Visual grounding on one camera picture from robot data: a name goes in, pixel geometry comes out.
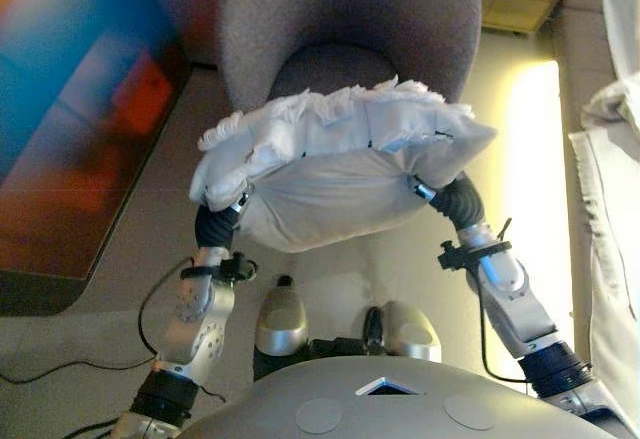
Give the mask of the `right dark robot hand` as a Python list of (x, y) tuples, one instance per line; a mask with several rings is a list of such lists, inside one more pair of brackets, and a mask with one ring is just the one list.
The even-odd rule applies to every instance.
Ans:
[(416, 195), (448, 218), (456, 231), (476, 226), (485, 220), (481, 196), (464, 172), (438, 190), (430, 188), (417, 176), (410, 176), (407, 182)]

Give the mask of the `left dark robot hand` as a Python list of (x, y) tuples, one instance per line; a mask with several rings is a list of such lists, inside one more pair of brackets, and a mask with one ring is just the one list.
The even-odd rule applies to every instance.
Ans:
[(239, 198), (227, 208), (213, 212), (206, 205), (200, 205), (194, 223), (196, 244), (199, 248), (223, 247), (229, 249), (234, 231), (239, 228), (253, 187), (246, 188)]

